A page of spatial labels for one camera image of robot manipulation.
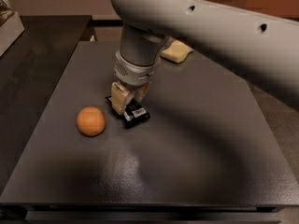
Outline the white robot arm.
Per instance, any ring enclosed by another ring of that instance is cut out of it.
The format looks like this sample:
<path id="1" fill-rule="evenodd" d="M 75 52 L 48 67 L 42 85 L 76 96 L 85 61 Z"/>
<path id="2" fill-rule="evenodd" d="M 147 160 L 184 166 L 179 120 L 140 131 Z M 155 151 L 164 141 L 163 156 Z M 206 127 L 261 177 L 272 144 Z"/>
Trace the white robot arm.
<path id="1" fill-rule="evenodd" d="M 299 24 L 205 0 L 111 0 L 123 20 L 115 74 L 129 87 L 150 82 L 173 37 L 299 108 Z"/>

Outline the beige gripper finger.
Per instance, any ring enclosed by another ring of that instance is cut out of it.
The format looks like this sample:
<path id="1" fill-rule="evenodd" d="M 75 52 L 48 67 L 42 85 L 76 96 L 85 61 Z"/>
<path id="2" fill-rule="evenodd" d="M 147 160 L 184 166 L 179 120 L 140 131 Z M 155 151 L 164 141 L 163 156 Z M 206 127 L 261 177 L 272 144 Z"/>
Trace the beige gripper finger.
<path id="1" fill-rule="evenodd" d="M 140 104 L 145 98 L 147 92 L 149 91 L 150 86 L 151 86 L 151 81 L 148 84 L 144 85 L 143 87 L 136 89 L 134 100 Z"/>
<path id="2" fill-rule="evenodd" d="M 118 115 L 123 114 L 126 106 L 130 104 L 130 102 L 134 97 L 135 97 L 135 91 L 128 89 L 119 81 L 112 83 L 111 85 L 112 108 L 117 112 Z"/>

